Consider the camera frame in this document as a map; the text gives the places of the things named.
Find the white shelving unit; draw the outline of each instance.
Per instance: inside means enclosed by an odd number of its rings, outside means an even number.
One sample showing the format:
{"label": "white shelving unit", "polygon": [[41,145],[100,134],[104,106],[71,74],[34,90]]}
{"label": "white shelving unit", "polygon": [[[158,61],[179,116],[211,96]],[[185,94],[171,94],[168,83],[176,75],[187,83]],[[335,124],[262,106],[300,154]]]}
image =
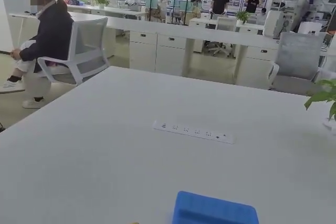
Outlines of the white shelving unit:
{"label": "white shelving unit", "polygon": [[[335,7],[336,3],[329,3],[329,0],[314,0],[314,4],[311,5],[309,10],[312,12],[311,21],[322,23],[322,29],[326,28],[328,30],[330,20],[336,11]],[[330,14],[330,18],[323,19],[324,14]]]}
{"label": "white shelving unit", "polygon": [[286,14],[287,19],[291,20],[290,29],[292,29],[301,17],[301,12],[307,0],[273,0],[271,10],[279,10]]}

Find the plant leaf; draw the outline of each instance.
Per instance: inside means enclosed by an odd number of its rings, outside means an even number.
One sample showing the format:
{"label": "plant leaf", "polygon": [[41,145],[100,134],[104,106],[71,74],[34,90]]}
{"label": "plant leaf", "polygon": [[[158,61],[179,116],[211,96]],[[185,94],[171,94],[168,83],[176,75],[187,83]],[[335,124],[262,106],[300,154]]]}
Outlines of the plant leaf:
{"label": "plant leaf", "polygon": [[322,102],[328,100],[329,97],[332,97],[332,94],[326,91],[321,91],[314,94],[308,101],[304,104],[306,110],[311,106],[312,102]]}
{"label": "plant leaf", "polygon": [[333,88],[336,82],[333,82],[332,80],[320,80],[316,84],[322,85],[322,86],[330,86]]}
{"label": "plant leaf", "polygon": [[333,115],[336,115],[336,102],[334,102],[330,108],[329,120],[332,118]]}

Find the power strip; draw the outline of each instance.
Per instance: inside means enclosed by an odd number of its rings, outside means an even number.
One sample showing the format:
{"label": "power strip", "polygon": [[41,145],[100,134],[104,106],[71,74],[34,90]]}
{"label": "power strip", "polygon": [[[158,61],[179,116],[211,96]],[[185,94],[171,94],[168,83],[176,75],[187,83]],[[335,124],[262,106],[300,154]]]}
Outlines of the power strip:
{"label": "power strip", "polygon": [[221,143],[228,143],[228,144],[235,143],[233,136],[230,134],[215,132],[211,130],[197,129],[185,125],[155,121],[153,124],[153,129],[213,140]]}

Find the blue object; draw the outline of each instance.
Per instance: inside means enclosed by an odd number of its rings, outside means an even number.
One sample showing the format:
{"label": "blue object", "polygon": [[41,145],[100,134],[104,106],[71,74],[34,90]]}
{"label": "blue object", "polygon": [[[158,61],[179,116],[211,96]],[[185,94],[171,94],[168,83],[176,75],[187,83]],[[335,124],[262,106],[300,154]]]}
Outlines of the blue object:
{"label": "blue object", "polygon": [[259,224],[252,206],[180,191],[173,224]]}
{"label": "blue object", "polygon": [[[146,0],[146,8],[150,8],[151,0]],[[152,0],[152,9],[158,8],[158,0]]]}
{"label": "blue object", "polygon": [[[180,1],[180,11],[185,12],[186,4],[187,4],[187,1]],[[191,13],[193,11],[193,6],[194,4],[188,1],[187,12]]]}

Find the black sock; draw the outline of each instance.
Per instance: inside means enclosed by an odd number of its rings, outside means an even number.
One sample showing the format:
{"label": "black sock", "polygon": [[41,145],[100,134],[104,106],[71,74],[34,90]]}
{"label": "black sock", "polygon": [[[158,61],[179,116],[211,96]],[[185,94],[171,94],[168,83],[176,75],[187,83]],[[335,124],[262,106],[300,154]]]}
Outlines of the black sock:
{"label": "black sock", "polygon": [[43,97],[34,97],[35,102],[40,102],[43,100]]}
{"label": "black sock", "polygon": [[11,82],[18,82],[18,81],[21,81],[21,77],[18,77],[18,76],[11,76],[7,79],[7,81],[11,81]]}

